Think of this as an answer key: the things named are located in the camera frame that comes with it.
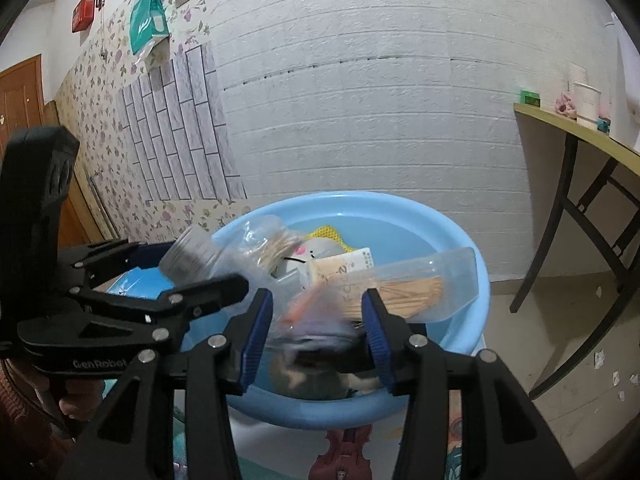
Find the person's left hand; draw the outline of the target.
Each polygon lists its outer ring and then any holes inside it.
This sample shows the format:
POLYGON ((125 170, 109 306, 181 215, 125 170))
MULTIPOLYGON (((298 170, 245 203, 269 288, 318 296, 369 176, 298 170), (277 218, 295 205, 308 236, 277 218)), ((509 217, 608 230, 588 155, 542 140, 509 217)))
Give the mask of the person's left hand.
POLYGON ((64 417, 88 422, 102 403, 104 390, 103 380, 69 380, 56 386, 52 396, 64 417))

